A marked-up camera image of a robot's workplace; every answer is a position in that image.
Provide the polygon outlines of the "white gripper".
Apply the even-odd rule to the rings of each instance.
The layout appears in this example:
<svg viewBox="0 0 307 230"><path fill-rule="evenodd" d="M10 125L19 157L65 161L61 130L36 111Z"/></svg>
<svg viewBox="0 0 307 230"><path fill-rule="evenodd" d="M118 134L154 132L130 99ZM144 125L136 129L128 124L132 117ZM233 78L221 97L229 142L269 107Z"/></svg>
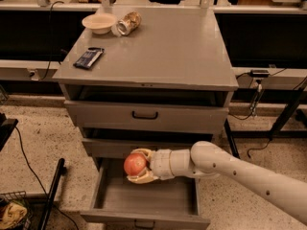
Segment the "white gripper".
<svg viewBox="0 0 307 230"><path fill-rule="evenodd" d="M127 179L134 184L151 183L157 179L168 180L175 176L170 166L171 151L169 149L160 149L157 151L151 149L134 149L131 154L140 153L148 162L150 170L145 168L139 175L128 175Z"/></svg>

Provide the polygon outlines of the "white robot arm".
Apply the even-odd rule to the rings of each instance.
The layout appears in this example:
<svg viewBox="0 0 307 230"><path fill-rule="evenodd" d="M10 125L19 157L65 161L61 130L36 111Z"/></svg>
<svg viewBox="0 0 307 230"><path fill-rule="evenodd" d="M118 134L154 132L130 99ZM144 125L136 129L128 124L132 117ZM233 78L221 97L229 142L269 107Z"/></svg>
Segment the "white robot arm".
<svg viewBox="0 0 307 230"><path fill-rule="evenodd" d="M307 224L307 183L240 160L210 142L199 141L189 149L135 149L125 159L124 171L135 184L223 174Z"/></svg>

